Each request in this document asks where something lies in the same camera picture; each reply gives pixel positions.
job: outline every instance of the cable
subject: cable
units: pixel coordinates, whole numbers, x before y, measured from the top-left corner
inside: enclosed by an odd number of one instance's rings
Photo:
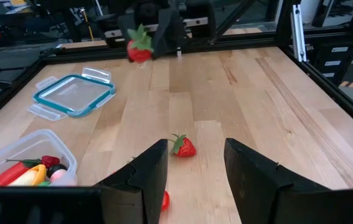
[[[89,33],[90,33],[90,38],[92,38],[92,41],[95,41],[95,40],[93,39],[92,28],[90,28],[90,24],[89,24],[88,17],[87,17],[87,14],[86,14],[85,10],[83,10],[82,13],[83,13],[83,16],[85,17],[85,21],[86,21],[87,24],[88,24]]]

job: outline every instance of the black aluminum frame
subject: black aluminum frame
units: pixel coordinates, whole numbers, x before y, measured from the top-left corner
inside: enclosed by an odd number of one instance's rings
[[[268,9],[266,10],[266,21],[274,21],[276,19],[276,14],[277,14],[277,8],[278,5],[280,4],[279,1],[277,0],[270,0]]]
[[[241,34],[222,36],[214,44],[206,42],[193,42],[183,48],[182,53],[208,52],[215,50],[235,50],[259,47],[279,47],[299,68],[312,78],[338,105],[353,117],[353,100],[345,95],[337,86],[314,68],[308,62],[298,62],[291,52],[291,18],[292,5],[300,4],[301,0],[284,0],[276,32],[258,34]],[[332,27],[306,30],[307,44],[326,41],[353,40],[352,27]],[[82,47],[74,49],[58,49],[54,55],[44,56],[35,61],[23,74],[14,81],[11,88],[0,94],[0,109],[20,91],[35,75],[46,65],[60,63],[88,62],[94,60],[111,60],[126,58],[125,49],[109,49],[107,46]]]

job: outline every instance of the red strawberry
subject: red strawberry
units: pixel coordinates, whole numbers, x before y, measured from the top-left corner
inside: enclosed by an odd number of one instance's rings
[[[177,137],[176,141],[170,140],[174,143],[174,147],[172,148],[172,152],[179,157],[189,157],[194,156],[197,153],[197,150],[193,146],[193,143],[186,138],[186,135],[183,134],[178,136],[177,134],[172,134]]]
[[[151,48],[151,37],[144,31],[144,26],[140,24],[139,29],[128,29],[128,34],[132,40],[128,43],[129,57],[138,63],[143,63],[150,59],[154,50]]]
[[[168,192],[164,192],[164,198],[162,198],[162,206],[161,211],[165,211],[169,208],[169,204],[171,204],[171,199],[169,198]]]

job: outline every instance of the metal frame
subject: metal frame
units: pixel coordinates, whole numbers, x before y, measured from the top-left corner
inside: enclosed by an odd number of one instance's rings
[[[293,12],[291,12],[291,30],[293,31],[295,57],[299,62],[306,62],[306,47],[300,5],[293,5]]]
[[[266,21],[270,22],[276,19],[276,13],[278,5],[280,4],[279,0],[270,0],[268,4],[268,9],[266,10]]]
[[[234,23],[239,19],[255,2],[255,0],[244,0],[242,1],[236,9],[226,18],[221,25],[219,25],[216,36],[209,40],[209,43],[213,44],[215,41],[221,37]]]
[[[201,26],[204,24],[208,24],[208,17],[201,17],[201,18],[196,18],[196,19],[184,19],[183,23],[185,24],[185,27],[194,27],[194,26]],[[153,25],[146,25],[144,26],[146,28],[146,31],[148,32],[155,32],[157,31],[158,24],[153,24]],[[122,31],[121,30],[109,30],[104,33],[106,37],[122,37]]]
[[[276,32],[259,34],[242,34],[219,37],[212,45],[207,41],[193,40],[190,45],[182,49],[184,54],[208,52],[214,50],[235,50],[259,47],[279,47],[299,68],[309,75],[342,109],[353,117],[353,101],[337,86],[324,78],[308,62],[299,62],[291,51],[291,11],[293,5],[301,0],[284,0]],[[326,41],[353,40],[353,27],[332,27],[304,31],[305,42],[313,44]],[[92,60],[111,60],[126,58],[125,49],[109,49],[107,46],[83,47],[76,49],[56,49],[54,55],[41,57],[27,68],[23,74],[14,81],[11,88],[0,94],[0,109],[21,90],[46,65],[74,62],[88,62]]]

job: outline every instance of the wooden table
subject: wooden table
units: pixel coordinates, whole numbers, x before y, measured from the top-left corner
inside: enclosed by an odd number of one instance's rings
[[[26,110],[37,82],[84,66],[112,73],[117,93],[107,104],[56,122]],[[353,119],[276,47],[185,54],[143,68],[126,59],[46,66],[0,111],[0,148],[37,129],[53,130],[73,152],[79,185],[98,182],[158,139],[187,134],[198,154],[169,157],[171,207],[161,223],[240,223],[226,137],[327,187],[353,188]]]

